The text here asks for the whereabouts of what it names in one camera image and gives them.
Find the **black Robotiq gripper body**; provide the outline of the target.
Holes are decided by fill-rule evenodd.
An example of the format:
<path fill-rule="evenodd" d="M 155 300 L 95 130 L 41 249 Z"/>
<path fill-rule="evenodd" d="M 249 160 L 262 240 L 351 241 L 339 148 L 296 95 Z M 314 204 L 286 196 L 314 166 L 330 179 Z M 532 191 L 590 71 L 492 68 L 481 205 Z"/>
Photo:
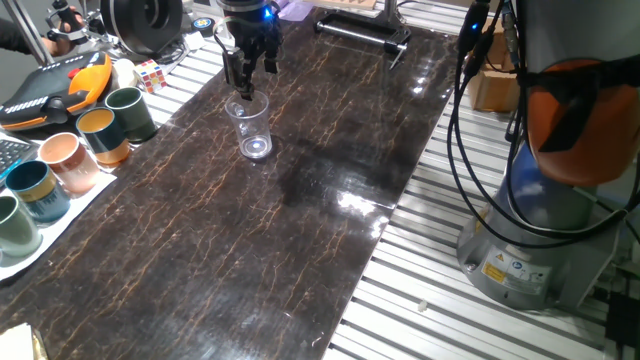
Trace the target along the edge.
<path fill-rule="evenodd" d="M 269 46 L 282 45 L 282 32 L 278 17 L 249 21 L 240 17 L 225 17 L 225 26 L 235 39 L 233 48 L 240 48 L 246 59 L 253 61 L 265 57 Z"/>

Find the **person's hand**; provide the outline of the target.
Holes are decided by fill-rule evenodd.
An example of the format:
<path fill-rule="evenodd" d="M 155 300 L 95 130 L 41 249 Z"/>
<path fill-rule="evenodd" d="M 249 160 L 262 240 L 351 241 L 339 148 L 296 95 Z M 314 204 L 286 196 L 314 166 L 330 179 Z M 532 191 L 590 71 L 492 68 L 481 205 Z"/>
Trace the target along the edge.
<path fill-rule="evenodd" d="M 58 38 L 56 41 L 52 41 L 47 37 L 42 37 L 41 40 L 42 40 L 42 43 L 47 48 L 50 55 L 53 57 L 66 55 L 75 48 L 74 43 L 61 38 Z"/>

